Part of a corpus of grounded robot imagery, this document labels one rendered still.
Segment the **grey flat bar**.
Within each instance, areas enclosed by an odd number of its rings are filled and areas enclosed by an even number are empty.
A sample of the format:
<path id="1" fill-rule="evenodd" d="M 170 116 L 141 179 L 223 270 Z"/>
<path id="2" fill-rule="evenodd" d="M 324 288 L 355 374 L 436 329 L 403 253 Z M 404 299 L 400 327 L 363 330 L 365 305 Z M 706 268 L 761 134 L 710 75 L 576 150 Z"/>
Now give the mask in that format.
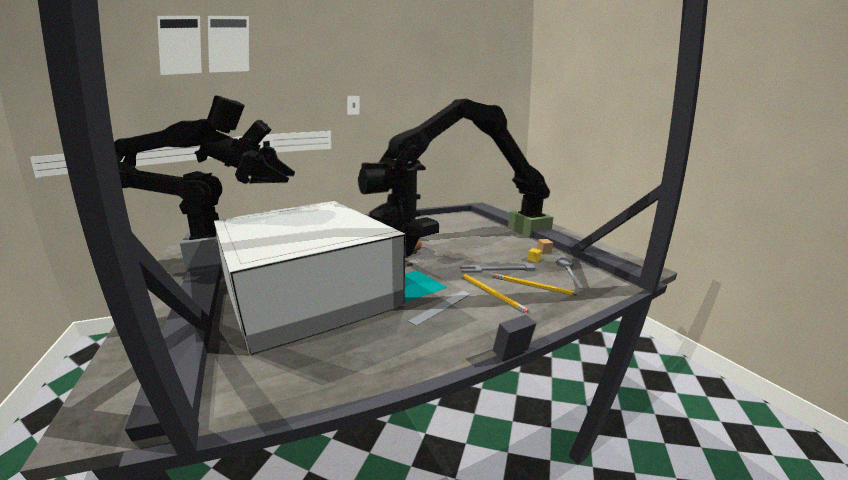
<path id="1" fill-rule="evenodd" d="M 440 303 L 440 304 L 432 307 L 431 309 L 423 312 L 422 314 L 410 319 L 409 322 L 417 326 L 417 325 L 421 324 L 422 322 L 428 320 L 429 318 L 435 316 L 436 314 L 442 312 L 443 310 L 447 309 L 448 307 L 452 306 L 453 304 L 459 302 L 460 300 L 464 299 L 465 297 L 467 297 L 469 295 L 470 295 L 470 293 L 467 293 L 465 291 L 461 291 L 458 294 L 456 294 L 456 295 L 450 297 L 449 299 L 443 301 L 442 303 Z"/>

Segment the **tan cube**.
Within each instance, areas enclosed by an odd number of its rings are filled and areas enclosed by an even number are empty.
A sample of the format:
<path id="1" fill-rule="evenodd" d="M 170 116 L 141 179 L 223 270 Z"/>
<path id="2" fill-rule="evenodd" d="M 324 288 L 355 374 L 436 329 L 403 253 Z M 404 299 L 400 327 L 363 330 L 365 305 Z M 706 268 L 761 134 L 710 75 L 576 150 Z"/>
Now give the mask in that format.
<path id="1" fill-rule="evenodd" d="M 548 239 L 538 239 L 537 249 L 542 251 L 542 254 L 552 253 L 553 242 Z"/>

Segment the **yellow pencil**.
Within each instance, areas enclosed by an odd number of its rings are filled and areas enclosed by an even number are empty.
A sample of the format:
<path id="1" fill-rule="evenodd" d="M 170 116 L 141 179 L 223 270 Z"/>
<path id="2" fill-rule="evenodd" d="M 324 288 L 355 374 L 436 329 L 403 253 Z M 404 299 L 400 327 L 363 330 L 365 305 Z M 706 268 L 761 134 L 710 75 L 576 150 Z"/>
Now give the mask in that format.
<path id="1" fill-rule="evenodd" d="M 479 286 L 480 288 L 482 288 L 482 289 L 486 290 L 487 292 L 489 292 L 489 293 L 493 294 L 494 296 L 496 296 L 496 297 L 500 298 L 501 300 L 503 300 L 503 301 L 505 301 L 505 302 L 509 303 L 510 305 L 512 305 L 512 306 L 514 306 L 514 307 L 516 307 L 517 309 L 519 309 L 519 310 L 523 311 L 524 313 L 527 313 L 527 312 L 528 312 L 528 308 L 526 308 L 526 307 L 522 306 L 521 304 L 519 304 L 519 303 L 517 303 L 517 302 L 515 302 L 515 301 L 511 300 L 510 298 L 508 298 L 508 297 L 506 297 L 506 296 L 502 295 L 501 293 L 499 293 L 499 292 L 497 292 L 497 291 L 495 291 L 495 290 L 491 289 L 490 287 L 488 287 L 488 286 L 486 286 L 486 285 L 482 284 L 481 282 L 479 282 L 479 281 L 477 281 L 477 280 L 473 279 L 472 277 L 470 277 L 470 276 L 468 276 L 468 275 L 463 275 L 463 278 L 464 278 L 464 279 L 466 279 L 466 280 L 468 280 L 468 281 L 470 281 L 470 282 L 472 282 L 473 284 L 475 284 L 475 285 Z"/>
<path id="2" fill-rule="evenodd" d="M 569 295 L 574 295 L 574 291 L 571 291 L 571 290 L 553 287 L 553 286 L 549 286 L 549 285 L 544 285 L 544 284 L 540 284 L 540 283 L 535 283 L 535 282 L 531 282 L 531 281 L 526 281 L 526 280 L 522 280 L 522 279 L 517 279 L 517 278 L 513 278 L 513 277 L 508 277 L 508 276 L 504 276 L 504 275 L 494 274 L 494 278 L 512 281 L 512 282 L 525 284 L 525 285 L 529 285 L 529 286 L 534 286 L 534 287 L 538 287 L 538 288 L 543 288 L 543 289 L 556 291 L 556 292 L 560 292 L 560 293 L 565 293 L 565 294 L 569 294 Z"/>

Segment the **white rectangular box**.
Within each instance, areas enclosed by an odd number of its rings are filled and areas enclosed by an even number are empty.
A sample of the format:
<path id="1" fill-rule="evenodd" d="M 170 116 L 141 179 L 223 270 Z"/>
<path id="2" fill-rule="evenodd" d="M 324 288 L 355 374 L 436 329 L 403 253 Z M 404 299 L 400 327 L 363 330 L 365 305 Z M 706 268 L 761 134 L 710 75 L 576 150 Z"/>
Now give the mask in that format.
<path id="1" fill-rule="evenodd" d="M 338 202 L 214 224 L 249 354 L 405 305 L 405 233 Z"/>

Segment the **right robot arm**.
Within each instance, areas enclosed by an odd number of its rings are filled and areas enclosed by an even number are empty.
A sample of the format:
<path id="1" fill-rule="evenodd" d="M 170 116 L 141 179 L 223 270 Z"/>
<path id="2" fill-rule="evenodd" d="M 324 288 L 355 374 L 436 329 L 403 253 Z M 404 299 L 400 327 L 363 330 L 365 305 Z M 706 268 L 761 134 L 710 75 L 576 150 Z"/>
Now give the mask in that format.
<path id="1" fill-rule="evenodd" d="M 358 177 L 360 192 L 372 194 L 388 192 L 390 189 L 395 192 L 416 191 L 417 171 L 426 170 L 417 159 L 435 137 L 462 119 L 463 115 L 494 140 L 515 171 L 512 181 L 519 193 L 525 194 L 518 213 L 531 218 L 545 216 L 542 214 L 543 200 L 549 197 L 550 190 L 542 174 L 528 163 L 507 130 L 507 119 L 502 108 L 469 99 L 456 99 L 418 127 L 394 136 L 379 163 L 362 163 Z M 369 215 L 388 226 L 405 221 L 402 203 L 399 199 L 393 202 L 390 196 L 386 203 L 370 211 Z"/>

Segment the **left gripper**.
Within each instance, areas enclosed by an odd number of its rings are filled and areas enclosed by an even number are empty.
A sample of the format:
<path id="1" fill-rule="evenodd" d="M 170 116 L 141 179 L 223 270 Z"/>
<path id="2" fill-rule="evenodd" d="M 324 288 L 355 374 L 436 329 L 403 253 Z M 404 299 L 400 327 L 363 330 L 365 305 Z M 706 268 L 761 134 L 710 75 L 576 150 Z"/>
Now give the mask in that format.
<path id="1" fill-rule="evenodd" d="M 278 159 L 276 150 L 274 149 L 270 146 L 262 148 L 254 146 L 254 151 L 252 149 L 246 151 L 236 144 L 234 138 L 231 138 L 224 149 L 222 162 L 227 167 L 233 166 L 237 168 L 235 173 L 237 181 L 244 184 L 247 184 L 249 181 L 250 184 L 287 183 L 289 180 L 287 176 L 294 176 L 295 171 Z M 260 156 L 257 154 L 257 151 L 260 153 Z M 245 152 L 246 154 L 243 154 Z M 241 155 L 242 160 L 240 160 Z M 251 176 L 251 179 L 249 179 L 249 176 Z"/>

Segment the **small yellow cube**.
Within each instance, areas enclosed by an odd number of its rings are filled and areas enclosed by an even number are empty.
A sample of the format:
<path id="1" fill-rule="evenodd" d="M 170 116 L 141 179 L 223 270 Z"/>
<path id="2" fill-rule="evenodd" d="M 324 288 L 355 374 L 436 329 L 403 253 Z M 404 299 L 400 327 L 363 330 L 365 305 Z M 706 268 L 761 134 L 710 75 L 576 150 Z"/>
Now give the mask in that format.
<path id="1" fill-rule="evenodd" d="M 528 252 L 528 261 L 537 263 L 541 258 L 541 250 L 532 248 Z"/>

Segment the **grey spoon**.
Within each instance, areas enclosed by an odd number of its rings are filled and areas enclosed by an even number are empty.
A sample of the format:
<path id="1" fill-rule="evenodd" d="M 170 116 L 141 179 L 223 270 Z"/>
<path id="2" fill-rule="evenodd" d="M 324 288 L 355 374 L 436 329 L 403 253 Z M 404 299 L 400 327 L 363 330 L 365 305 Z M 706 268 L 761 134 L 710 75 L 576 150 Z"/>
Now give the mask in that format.
<path id="1" fill-rule="evenodd" d="M 565 259 L 565 257 L 559 257 L 559 258 L 557 258 L 557 262 L 558 262 L 559 265 L 566 267 L 566 269 L 568 270 L 568 272 L 570 273 L 570 275 L 572 276 L 572 278 L 576 282 L 579 289 L 584 289 L 583 286 L 581 285 L 581 283 L 579 282 L 579 280 L 577 279 L 577 277 L 575 276 L 575 274 L 573 273 L 573 271 L 570 269 L 570 267 L 573 266 L 573 262 L 571 261 L 571 259 L 568 259 L 568 258 Z M 564 264 L 564 263 L 567 263 L 567 264 Z"/>

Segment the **grey combination wrench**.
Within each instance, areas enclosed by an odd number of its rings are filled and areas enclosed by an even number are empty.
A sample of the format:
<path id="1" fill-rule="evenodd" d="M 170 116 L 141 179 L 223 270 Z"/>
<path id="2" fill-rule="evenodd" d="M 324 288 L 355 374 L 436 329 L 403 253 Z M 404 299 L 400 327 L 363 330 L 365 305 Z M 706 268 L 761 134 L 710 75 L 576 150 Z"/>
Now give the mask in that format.
<path id="1" fill-rule="evenodd" d="M 469 269 L 475 268 L 475 269 Z M 526 269 L 527 271 L 535 271 L 533 264 L 525 264 L 525 266 L 505 266 L 505 267 L 480 267 L 480 265 L 464 265 L 464 272 L 482 272 L 482 270 L 516 270 Z"/>

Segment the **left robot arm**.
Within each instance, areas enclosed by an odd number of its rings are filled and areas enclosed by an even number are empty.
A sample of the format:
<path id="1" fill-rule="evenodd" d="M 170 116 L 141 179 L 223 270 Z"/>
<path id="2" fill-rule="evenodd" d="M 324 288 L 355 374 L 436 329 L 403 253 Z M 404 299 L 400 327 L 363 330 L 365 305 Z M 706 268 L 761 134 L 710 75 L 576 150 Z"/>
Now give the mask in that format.
<path id="1" fill-rule="evenodd" d="M 135 168 L 136 155 L 141 151 L 161 147 L 200 146 L 194 152 L 198 162 L 207 160 L 208 156 L 222 162 L 224 149 L 232 138 L 225 133 L 236 130 L 243 109 L 242 103 L 215 95 L 207 119 L 180 121 L 162 131 L 116 140 L 114 145 L 122 188 L 180 196 L 183 200 L 179 207 L 188 218 L 189 240 L 216 237 L 214 221 L 219 220 L 219 216 L 215 212 L 215 205 L 222 194 L 219 179 L 211 176 L 212 173 L 200 171 L 184 174 L 183 177 L 139 171 Z M 249 151 L 255 145 L 260 148 L 259 143 L 270 131 L 266 123 L 257 120 L 242 139 L 234 140 Z M 120 162 L 122 159 L 123 162 Z"/>

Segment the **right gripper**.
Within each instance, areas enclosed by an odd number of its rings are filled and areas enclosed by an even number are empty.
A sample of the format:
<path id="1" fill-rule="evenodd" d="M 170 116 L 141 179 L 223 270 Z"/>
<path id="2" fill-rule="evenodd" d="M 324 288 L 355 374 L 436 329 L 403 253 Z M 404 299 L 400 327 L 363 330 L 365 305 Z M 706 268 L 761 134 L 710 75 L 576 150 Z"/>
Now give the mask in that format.
<path id="1" fill-rule="evenodd" d="M 392 194 L 388 194 L 388 196 L 392 197 L 393 202 L 399 199 L 403 205 L 405 221 L 401 221 L 402 223 L 397 221 L 389 226 L 405 233 L 405 252 L 406 256 L 410 256 L 420 237 L 439 233 L 439 223 L 428 217 L 415 219 L 420 216 L 420 212 L 416 211 L 416 202 L 417 199 L 420 199 L 417 190 L 414 192 L 392 191 Z"/>

